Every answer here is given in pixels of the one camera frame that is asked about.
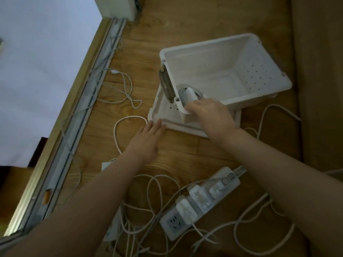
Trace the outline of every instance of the white sheet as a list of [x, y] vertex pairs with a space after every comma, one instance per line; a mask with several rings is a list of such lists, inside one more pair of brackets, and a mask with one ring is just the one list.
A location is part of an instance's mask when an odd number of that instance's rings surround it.
[[0, 165], [49, 137], [100, 22], [94, 0], [1, 0]]

